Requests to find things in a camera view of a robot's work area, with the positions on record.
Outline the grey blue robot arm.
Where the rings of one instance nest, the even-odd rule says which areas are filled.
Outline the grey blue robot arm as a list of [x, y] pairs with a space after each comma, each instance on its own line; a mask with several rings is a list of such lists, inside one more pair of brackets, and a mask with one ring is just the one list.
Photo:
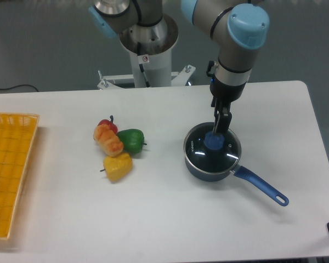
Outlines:
[[[249, 79], [269, 29], [258, 1], [181, 1], [183, 15], [220, 47], [210, 62], [214, 133], [226, 133], [237, 100]], [[166, 87], [172, 82], [171, 51], [179, 32], [161, 1], [95, 1], [89, 8], [107, 38], [118, 37], [131, 58], [136, 87]]]

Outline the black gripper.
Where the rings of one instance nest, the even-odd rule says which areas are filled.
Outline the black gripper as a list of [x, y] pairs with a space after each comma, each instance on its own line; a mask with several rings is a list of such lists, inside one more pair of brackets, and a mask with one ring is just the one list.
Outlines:
[[209, 61], [206, 75], [211, 77], [210, 91], [214, 108], [213, 134], [228, 132], [232, 119], [230, 103], [237, 100], [249, 79], [249, 70], [233, 70], [220, 61]]

